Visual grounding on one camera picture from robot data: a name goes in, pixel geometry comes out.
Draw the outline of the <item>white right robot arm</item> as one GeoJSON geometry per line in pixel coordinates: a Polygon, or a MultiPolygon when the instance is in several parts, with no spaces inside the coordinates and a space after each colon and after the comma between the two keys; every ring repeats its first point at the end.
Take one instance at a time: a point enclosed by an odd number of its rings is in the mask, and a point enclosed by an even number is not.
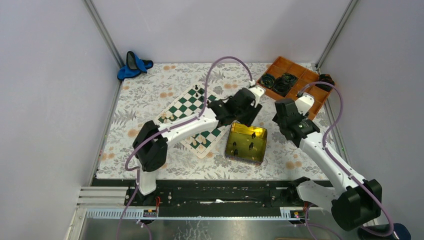
{"type": "Polygon", "coordinates": [[[306,153],[331,182],[333,189],[320,186],[307,177],[296,180],[287,191],[287,201],[293,206],[310,202],[331,213],[345,231],[351,231],[381,216],[382,186],[349,166],[340,155],[325,144],[320,128],[306,113],[315,100],[304,94],[297,100],[283,98],[275,104],[273,117],[280,132],[306,153]]]}

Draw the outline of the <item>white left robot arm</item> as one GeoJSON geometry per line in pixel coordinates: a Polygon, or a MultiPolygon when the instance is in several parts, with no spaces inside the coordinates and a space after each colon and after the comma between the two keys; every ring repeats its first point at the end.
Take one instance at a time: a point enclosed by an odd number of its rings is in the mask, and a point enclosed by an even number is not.
{"type": "Polygon", "coordinates": [[[212,100],[204,94],[200,98],[203,106],[199,113],[160,125],[152,120],[146,122],[134,140],[134,151],[130,154],[138,160],[136,199],[144,206],[154,202],[157,170],[165,164],[169,148],[187,137],[233,122],[251,126],[262,108],[260,100],[265,92],[264,88],[253,84],[225,99],[212,100]]]}

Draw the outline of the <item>green white chess board mat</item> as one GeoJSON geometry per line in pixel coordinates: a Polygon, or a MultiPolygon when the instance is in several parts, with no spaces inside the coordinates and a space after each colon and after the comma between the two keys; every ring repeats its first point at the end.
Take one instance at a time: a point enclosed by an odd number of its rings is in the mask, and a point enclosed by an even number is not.
{"type": "MultiPolygon", "coordinates": [[[[155,119],[157,124],[170,124],[184,117],[198,114],[204,106],[204,87],[194,84],[170,103],[155,119]]],[[[180,143],[202,159],[215,148],[231,127],[221,126],[211,131],[188,136],[180,143]]]]}

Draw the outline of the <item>black tape roll left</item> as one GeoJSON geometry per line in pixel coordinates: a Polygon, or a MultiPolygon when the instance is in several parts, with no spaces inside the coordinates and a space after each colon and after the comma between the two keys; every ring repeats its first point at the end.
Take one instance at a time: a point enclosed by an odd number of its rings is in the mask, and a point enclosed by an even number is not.
{"type": "Polygon", "coordinates": [[[263,74],[260,79],[259,83],[264,86],[267,89],[272,89],[275,83],[275,77],[269,73],[263,74]]]}

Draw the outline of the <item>black tape roll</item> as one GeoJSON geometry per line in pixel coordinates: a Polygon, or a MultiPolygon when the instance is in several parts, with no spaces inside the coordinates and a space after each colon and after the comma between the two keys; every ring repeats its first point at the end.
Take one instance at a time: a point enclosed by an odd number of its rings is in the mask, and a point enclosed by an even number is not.
{"type": "Polygon", "coordinates": [[[333,89],[333,86],[335,86],[335,81],[332,79],[332,77],[329,74],[320,74],[318,77],[318,82],[324,82],[327,84],[323,84],[323,83],[317,83],[315,86],[330,93],[333,89]]]}
{"type": "Polygon", "coordinates": [[[278,95],[285,97],[290,89],[295,85],[298,78],[290,73],[284,73],[280,77],[275,79],[272,90],[278,95]]]}
{"type": "Polygon", "coordinates": [[[267,89],[272,89],[275,83],[275,77],[269,73],[263,74],[260,79],[259,83],[264,86],[267,89]]]}

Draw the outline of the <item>yellow metal tray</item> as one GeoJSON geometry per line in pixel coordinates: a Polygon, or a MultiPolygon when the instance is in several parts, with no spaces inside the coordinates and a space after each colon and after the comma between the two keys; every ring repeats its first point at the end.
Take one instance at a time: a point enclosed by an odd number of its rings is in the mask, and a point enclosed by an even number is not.
{"type": "Polygon", "coordinates": [[[260,166],[265,157],[268,131],[265,128],[232,123],[224,156],[227,159],[260,166]]]}

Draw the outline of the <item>black tape roll middle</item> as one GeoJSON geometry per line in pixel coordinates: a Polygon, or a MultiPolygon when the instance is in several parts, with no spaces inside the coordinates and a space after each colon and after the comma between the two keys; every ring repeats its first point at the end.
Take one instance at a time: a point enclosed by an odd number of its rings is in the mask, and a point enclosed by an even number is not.
{"type": "Polygon", "coordinates": [[[280,77],[275,79],[272,90],[278,95],[285,97],[290,89],[295,85],[298,78],[290,73],[284,73],[280,77]]]}

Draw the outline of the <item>orange compartment organizer box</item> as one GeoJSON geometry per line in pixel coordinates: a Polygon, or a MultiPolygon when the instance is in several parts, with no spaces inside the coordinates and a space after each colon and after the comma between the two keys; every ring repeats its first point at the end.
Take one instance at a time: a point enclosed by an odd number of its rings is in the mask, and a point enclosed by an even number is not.
{"type": "Polygon", "coordinates": [[[311,120],[319,113],[332,91],[330,86],[319,82],[335,85],[329,74],[318,74],[282,56],[277,57],[256,82],[265,88],[265,94],[274,100],[285,98],[296,100],[300,90],[308,84],[316,82],[317,84],[313,84],[305,90],[305,93],[315,99],[308,115],[311,120]]]}

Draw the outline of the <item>black tape roll right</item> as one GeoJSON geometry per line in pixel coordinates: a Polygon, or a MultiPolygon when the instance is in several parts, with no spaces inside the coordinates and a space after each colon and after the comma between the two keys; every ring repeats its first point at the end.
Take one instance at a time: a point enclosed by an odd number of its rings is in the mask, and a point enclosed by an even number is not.
{"type": "Polygon", "coordinates": [[[317,83],[315,86],[330,93],[333,89],[333,86],[335,86],[335,81],[332,79],[332,77],[329,74],[320,74],[318,77],[318,82],[324,82],[327,84],[323,84],[323,83],[317,83]]]}

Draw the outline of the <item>blue black cloth glove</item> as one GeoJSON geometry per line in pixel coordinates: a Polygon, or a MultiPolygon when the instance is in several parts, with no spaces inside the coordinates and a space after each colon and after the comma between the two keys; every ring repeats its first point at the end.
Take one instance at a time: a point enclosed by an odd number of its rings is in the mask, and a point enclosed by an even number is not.
{"type": "Polygon", "coordinates": [[[117,79],[123,81],[135,78],[141,74],[147,74],[148,70],[154,66],[152,60],[140,59],[133,51],[126,53],[126,63],[117,73],[117,79]]]}

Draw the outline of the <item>dark cylinder bottom right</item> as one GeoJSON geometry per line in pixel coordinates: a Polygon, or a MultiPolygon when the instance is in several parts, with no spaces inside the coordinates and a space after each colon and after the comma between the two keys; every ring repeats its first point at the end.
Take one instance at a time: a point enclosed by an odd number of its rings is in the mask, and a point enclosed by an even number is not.
{"type": "Polygon", "coordinates": [[[401,223],[394,223],[393,233],[389,236],[377,236],[371,234],[362,228],[357,230],[358,238],[360,240],[411,240],[412,236],[408,229],[401,223]]]}

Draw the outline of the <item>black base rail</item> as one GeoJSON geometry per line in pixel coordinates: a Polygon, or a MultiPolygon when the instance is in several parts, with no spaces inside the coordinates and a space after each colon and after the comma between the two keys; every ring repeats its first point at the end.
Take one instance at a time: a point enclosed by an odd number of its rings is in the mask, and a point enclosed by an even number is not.
{"type": "Polygon", "coordinates": [[[160,179],[147,196],[137,193],[133,179],[97,179],[92,187],[122,187],[119,205],[153,208],[159,217],[279,217],[281,208],[302,211],[307,204],[295,199],[291,180],[176,180],[160,179]]]}

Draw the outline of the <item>aluminium frame post right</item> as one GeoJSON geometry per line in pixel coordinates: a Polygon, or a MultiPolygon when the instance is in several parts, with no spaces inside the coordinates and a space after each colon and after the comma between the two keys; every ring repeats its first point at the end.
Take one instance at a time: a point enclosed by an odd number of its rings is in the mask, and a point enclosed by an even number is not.
{"type": "Polygon", "coordinates": [[[338,21],[333,33],[330,36],[329,41],[327,42],[322,54],[318,58],[317,62],[315,63],[316,70],[320,73],[321,67],[324,65],[330,51],[334,47],[335,43],[337,42],[341,32],[343,31],[346,23],[348,22],[350,16],[354,12],[357,4],[360,2],[360,0],[350,0],[348,2],[348,5],[346,9],[344,10],[340,20],[338,21]]]}

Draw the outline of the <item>aluminium frame post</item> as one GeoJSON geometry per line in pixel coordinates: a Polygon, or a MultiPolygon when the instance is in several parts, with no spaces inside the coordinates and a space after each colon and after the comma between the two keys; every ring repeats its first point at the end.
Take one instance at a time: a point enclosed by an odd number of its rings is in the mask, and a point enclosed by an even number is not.
{"type": "Polygon", "coordinates": [[[114,61],[118,65],[119,68],[124,66],[124,60],[119,53],[118,48],[116,47],[99,11],[96,8],[96,5],[93,0],[82,0],[82,3],[84,4],[85,8],[87,9],[93,23],[95,24],[98,32],[100,33],[101,37],[103,38],[103,41],[108,48],[109,52],[111,53],[114,61]]]}
{"type": "Polygon", "coordinates": [[[322,54],[318,58],[317,62],[315,63],[316,70],[320,73],[321,67],[324,65],[330,51],[334,47],[335,43],[337,42],[341,32],[343,31],[346,23],[348,22],[350,16],[354,12],[357,4],[360,2],[360,0],[350,0],[348,2],[348,5],[346,9],[344,10],[340,20],[338,21],[333,33],[330,36],[329,41],[327,42],[322,54]]]}

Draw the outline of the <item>aluminium frame post left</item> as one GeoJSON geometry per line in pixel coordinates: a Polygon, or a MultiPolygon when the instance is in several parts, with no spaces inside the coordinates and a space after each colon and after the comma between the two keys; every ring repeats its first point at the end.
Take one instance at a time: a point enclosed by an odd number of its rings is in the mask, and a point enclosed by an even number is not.
{"type": "Polygon", "coordinates": [[[82,0],[82,3],[84,4],[85,8],[87,9],[93,23],[95,24],[98,32],[100,33],[101,37],[103,38],[103,41],[108,48],[109,52],[111,53],[114,61],[118,65],[119,68],[124,66],[124,60],[119,53],[118,48],[116,47],[99,11],[96,8],[96,5],[93,0],[82,0]]]}

